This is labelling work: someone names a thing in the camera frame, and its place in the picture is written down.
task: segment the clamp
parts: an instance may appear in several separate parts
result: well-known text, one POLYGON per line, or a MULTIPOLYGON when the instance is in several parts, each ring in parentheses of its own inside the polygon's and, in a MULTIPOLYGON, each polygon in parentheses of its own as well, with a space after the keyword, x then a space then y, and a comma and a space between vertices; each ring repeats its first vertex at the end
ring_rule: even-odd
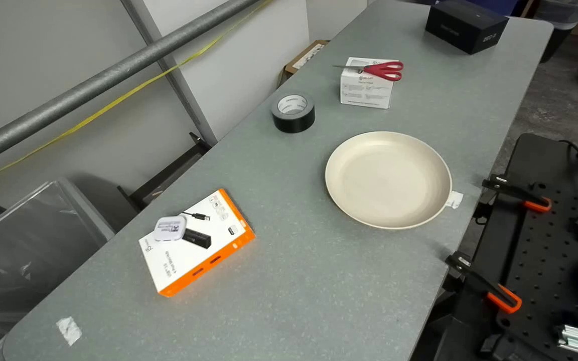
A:
POLYGON ((484 275, 472 271, 472 262, 468 261, 468 256, 464 253, 453 253, 445 258, 445 262, 461 272, 464 276, 472 276, 477 282, 481 282, 481 286, 487 290, 486 300, 487 303, 491 303, 495 310, 500 310, 505 315, 513 315, 523 310, 525 301, 523 298, 519 298, 513 291, 509 291, 503 284, 494 284, 491 280, 487 280, 484 275))
POLYGON ((552 211, 552 199, 535 194, 523 187, 509 185, 509 180, 501 175, 491 175, 481 183, 484 188, 491 188, 495 192, 503 192, 513 199, 523 199, 525 209, 538 214, 548 214, 552 211))

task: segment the floor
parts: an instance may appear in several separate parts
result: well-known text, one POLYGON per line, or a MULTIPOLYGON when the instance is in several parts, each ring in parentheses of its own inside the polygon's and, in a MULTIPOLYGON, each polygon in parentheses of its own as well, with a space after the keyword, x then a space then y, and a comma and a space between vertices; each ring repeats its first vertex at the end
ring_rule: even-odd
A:
MULTIPOLYGON (((503 172, 513 143, 525 133, 569 139, 578 145, 578 36, 570 36, 546 65, 541 65, 491 172, 503 172)), ((461 250, 472 255, 481 227, 472 224, 461 250)))

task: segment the metal rod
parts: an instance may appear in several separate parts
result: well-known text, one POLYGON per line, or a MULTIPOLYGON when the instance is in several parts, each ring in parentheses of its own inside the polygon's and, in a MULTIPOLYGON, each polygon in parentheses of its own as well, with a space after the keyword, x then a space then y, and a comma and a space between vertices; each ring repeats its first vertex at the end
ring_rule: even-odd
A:
POLYGON ((89 81, 77 84, 75 88, 66 90, 61 97, 51 98, 46 105, 23 115, 20 118, 9 123, 0 129, 0 153, 13 148, 20 141, 29 139, 31 134, 42 131, 45 126, 52 125, 61 116, 69 115, 71 110, 82 106, 91 98, 102 95, 104 90, 112 88, 115 84, 127 81, 135 73, 147 68, 148 65, 160 61, 163 56, 171 55, 173 51, 180 48, 182 44, 194 41, 196 36, 205 34, 212 27, 225 22, 227 19, 235 16, 237 13, 249 8, 259 0, 229 0, 210 13, 203 15, 201 19, 189 22, 187 27, 163 36, 160 41, 148 44, 147 48, 131 55, 128 59, 112 65, 110 68, 91 77, 89 81))

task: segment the orange box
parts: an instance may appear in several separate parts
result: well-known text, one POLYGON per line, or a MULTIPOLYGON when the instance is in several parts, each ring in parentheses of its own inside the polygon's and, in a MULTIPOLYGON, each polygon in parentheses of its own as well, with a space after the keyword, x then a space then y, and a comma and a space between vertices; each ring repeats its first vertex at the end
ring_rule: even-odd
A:
POLYGON ((153 232, 138 240, 154 290, 163 298, 177 295, 255 239, 252 224, 225 188, 210 192, 180 217, 185 217, 187 228, 210 235, 210 247, 203 248, 189 240, 163 243, 153 232))

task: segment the white box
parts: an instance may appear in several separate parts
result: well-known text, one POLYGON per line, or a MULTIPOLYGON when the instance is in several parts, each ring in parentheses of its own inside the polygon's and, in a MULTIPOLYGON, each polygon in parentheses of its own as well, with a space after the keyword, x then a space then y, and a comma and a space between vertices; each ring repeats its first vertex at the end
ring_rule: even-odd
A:
POLYGON ((182 239, 158 240, 154 239, 154 232, 148 232, 138 240, 154 290, 163 298, 177 295, 180 290, 255 239, 252 224, 225 188, 210 192, 182 214, 187 214, 187 228, 210 236, 209 248, 182 239))
MULTIPOLYGON (((346 67, 369 67, 379 63, 394 63, 390 59, 347 59, 346 67)), ((394 83, 346 68, 341 73, 341 105, 390 108, 394 83)))

